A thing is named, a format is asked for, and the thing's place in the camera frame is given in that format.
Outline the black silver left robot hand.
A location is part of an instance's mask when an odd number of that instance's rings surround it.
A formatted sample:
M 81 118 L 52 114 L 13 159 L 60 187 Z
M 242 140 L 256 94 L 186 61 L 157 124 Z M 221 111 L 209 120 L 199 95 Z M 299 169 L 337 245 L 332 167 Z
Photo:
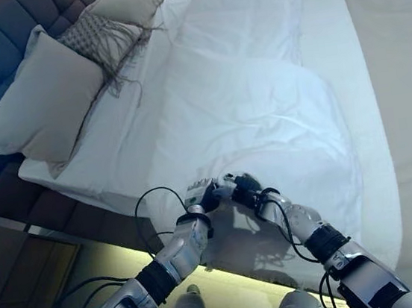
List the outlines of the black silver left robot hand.
M 202 178 L 187 187 L 184 205 L 188 213 L 207 214 L 214 211 L 223 199 L 231 197 L 235 185 L 222 178 Z

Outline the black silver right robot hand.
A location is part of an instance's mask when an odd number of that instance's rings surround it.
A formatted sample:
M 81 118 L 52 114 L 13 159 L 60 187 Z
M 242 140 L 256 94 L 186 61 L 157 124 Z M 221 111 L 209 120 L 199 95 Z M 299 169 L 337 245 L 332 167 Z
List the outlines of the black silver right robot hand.
M 231 200 L 251 210 L 255 209 L 259 204 L 262 190 L 262 186 L 256 178 L 244 173 L 232 176 L 230 181 L 235 185 L 234 191 L 231 193 Z

